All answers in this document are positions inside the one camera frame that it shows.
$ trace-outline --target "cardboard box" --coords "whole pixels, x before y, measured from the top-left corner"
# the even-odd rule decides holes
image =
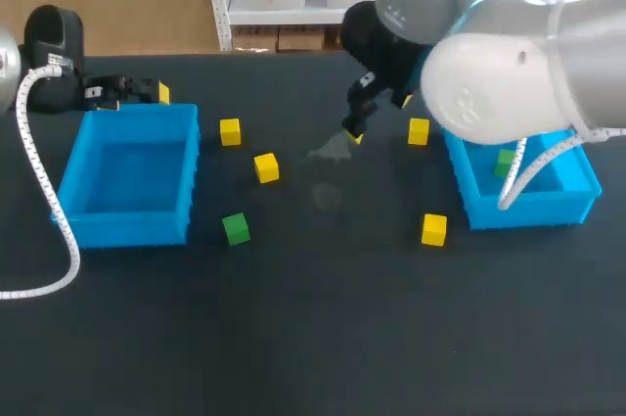
[[[321,51],[324,48],[323,26],[281,26],[279,51]]]
[[[276,52],[278,28],[276,26],[233,27],[233,50],[239,52]]]

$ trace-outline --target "yellow cube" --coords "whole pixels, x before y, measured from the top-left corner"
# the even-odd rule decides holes
[[[261,184],[276,181],[279,178],[278,162],[276,162],[274,154],[254,157],[254,169]]]
[[[443,247],[446,241],[446,228],[448,217],[445,215],[434,215],[427,213],[424,216],[424,230],[422,232],[422,243],[432,247]]]
[[[238,119],[222,119],[219,121],[219,135],[224,147],[242,145],[242,130]]]
[[[409,123],[409,145],[426,145],[428,143],[428,119],[411,119]]]
[[[162,105],[169,105],[169,88],[161,82],[158,83],[158,101]]]

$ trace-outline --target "black table surface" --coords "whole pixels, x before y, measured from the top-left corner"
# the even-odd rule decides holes
[[[620,141],[587,149],[603,183],[585,225],[470,232],[437,128],[406,143],[383,108],[361,147],[312,157],[338,133],[343,54],[98,59],[159,77],[200,107],[187,248],[84,252],[66,290],[0,303],[7,415],[381,416],[626,410],[626,255]],[[67,269],[18,138],[0,119],[0,288]],[[219,146],[219,119],[245,143]],[[61,182],[80,114],[31,116]],[[274,152],[260,186],[252,158]],[[226,245],[223,216],[252,240]],[[422,217],[449,217],[442,249]]]

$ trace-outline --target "white cable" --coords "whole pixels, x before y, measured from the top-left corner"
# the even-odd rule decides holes
[[[622,135],[626,135],[626,129],[594,129],[591,131],[592,140],[607,140],[610,137],[619,137]],[[520,177],[515,180],[517,177],[517,172],[519,171],[519,166],[521,165],[521,159],[523,157],[523,152],[526,146],[526,139],[520,140],[517,143],[517,151],[515,153],[514,162],[511,164],[511,168],[509,169],[509,174],[507,175],[507,179],[505,181],[505,185],[502,188],[500,193],[500,199],[498,201],[498,208],[501,210],[508,209],[511,204],[517,199],[517,196],[524,190],[524,188],[528,185],[528,183],[534,178],[539,171],[542,170],[544,166],[554,160],[561,154],[573,149],[576,146],[582,145],[587,140],[583,138],[580,134],[572,135],[567,139],[559,142],[551,149],[548,149],[543,154],[541,154],[533,163],[531,163],[527,169],[520,175]]]
[[[553,7],[548,19],[548,32],[546,38],[546,56],[548,59],[548,67],[550,77],[555,89],[555,96],[562,113],[571,121],[576,134],[556,144],[551,149],[546,150],[537,159],[531,163],[528,168],[520,175],[518,179],[517,173],[521,166],[524,151],[526,149],[526,139],[517,142],[514,162],[509,168],[509,173],[505,179],[505,184],[500,192],[498,199],[498,208],[500,210],[508,209],[517,196],[524,190],[528,183],[534,178],[541,169],[561,154],[582,145],[585,142],[597,143],[604,142],[610,137],[618,137],[626,134],[626,129],[591,129],[587,126],[585,119],[580,114],[575,103],[574,96],[567,83],[565,70],[563,69],[558,48],[559,23],[563,12],[564,2],[558,1]]]
[[[74,234],[71,232],[69,223],[61,205],[57,194],[50,183],[50,178],[46,173],[41,159],[35,149],[35,144],[30,135],[30,128],[28,127],[28,119],[26,118],[26,101],[28,100],[28,92],[32,88],[32,85],[40,78],[50,78],[53,76],[61,76],[63,70],[60,66],[46,66],[36,70],[30,70],[28,75],[23,79],[20,89],[18,90],[18,99],[16,101],[16,115],[18,118],[18,129],[20,130],[20,136],[22,137],[23,146],[26,149],[26,154],[30,160],[30,165],[35,172],[35,176],[39,180],[39,185],[43,191],[46,201],[52,209],[52,213],[57,218],[59,229],[66,239],[67,250],[69,251],[69,270],[67,274],[49,286],[39,287],[37,289],[29,289],[26,291],[12,291],[12,292],[0,292],[0,300],[9,299],[28,299],[31,297],[46,296],[57,292],[67,284],[69,284],[78,274],[78,268],[80,267],[80,251],[76,244]]]

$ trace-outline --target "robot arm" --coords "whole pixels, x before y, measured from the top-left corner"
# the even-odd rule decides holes
[[[392,103],[422,91],[456,135],[500,144],[574,126],[626,127],[618,56],[626,0],[376,0],[346,13],[346,50]],[[344,127],[365,130],[352,89]]]

